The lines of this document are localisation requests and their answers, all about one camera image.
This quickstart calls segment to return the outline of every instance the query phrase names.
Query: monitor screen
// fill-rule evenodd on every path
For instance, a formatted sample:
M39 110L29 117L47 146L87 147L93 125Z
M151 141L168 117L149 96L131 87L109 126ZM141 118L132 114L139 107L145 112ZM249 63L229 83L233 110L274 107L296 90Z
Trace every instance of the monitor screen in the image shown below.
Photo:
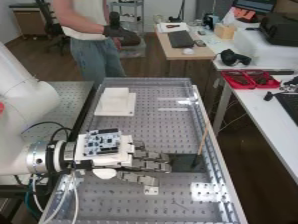
M236 0L234 6L250 9L257 13L269 13L273 11L277 0Z

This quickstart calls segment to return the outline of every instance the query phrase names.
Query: red box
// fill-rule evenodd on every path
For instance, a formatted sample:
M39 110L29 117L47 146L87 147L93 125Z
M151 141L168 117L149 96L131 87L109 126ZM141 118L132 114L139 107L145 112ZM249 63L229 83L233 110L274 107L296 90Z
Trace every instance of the red box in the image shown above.
M245 74L244 71L228 70L228 71L222 71L221 75L234 89L254 89L256 88L256 83L253 79L249 78L249 76Z
M245 75L256 83L256 88L260 89L276 89L280 88L281 82L278 82L268 72L261 70L246 70Z

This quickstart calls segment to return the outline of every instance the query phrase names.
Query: person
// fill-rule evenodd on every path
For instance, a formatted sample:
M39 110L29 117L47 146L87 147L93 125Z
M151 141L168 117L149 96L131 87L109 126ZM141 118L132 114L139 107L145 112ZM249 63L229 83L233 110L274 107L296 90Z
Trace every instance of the person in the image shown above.
M67 36L71 51L87 81L95 87L105 77L125 77L120 61L121 28L109 27L107 0L53 0L55 14Z

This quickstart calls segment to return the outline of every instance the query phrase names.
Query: keyboard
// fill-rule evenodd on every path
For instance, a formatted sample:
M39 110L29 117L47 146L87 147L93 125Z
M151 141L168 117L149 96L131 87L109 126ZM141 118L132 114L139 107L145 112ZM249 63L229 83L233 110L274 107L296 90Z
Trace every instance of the keyboard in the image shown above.
M194 41L188 31L172 32L168 35L173 48L192 48L194 46Z
M298 94L280 93L276 97L298 126Z

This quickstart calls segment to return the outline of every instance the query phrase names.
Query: hand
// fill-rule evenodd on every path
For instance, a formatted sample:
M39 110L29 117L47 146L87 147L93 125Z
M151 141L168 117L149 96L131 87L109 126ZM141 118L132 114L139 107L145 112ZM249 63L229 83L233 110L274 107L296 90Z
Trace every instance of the hand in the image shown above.
M121 42L120 42L119 38L113 38L113 42L115 42L115 45L116 45L116 47L120 51L123 47L121 47Z
M104 28L104 36L107 37L124 37L124 28L120 27L119 29L112 29L111 26L105 26Z

